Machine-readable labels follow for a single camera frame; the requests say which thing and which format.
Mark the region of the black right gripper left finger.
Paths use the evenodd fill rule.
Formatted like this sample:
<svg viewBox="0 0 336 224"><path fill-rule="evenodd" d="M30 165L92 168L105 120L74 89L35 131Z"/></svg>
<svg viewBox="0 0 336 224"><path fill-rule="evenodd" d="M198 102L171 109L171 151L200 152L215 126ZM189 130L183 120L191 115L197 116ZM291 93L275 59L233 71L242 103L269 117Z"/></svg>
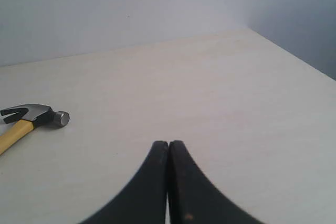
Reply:
<svg viewBox="0 0 336 224"><path fill-rule="evenodd" d="M165 223L168 143L155 141L127 185L83 223Z"/></svg>

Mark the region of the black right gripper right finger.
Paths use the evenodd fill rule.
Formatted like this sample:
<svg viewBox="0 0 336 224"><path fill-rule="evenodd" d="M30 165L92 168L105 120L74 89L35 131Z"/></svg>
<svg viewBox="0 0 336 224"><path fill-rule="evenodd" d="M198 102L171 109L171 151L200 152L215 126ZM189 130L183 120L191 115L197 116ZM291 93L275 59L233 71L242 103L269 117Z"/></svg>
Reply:
<svg viewBox="0 0 336 224"><path fill-rule="evenodd" d="M223 195L182 141L169 144L170 223L261 223Z"/></svg>

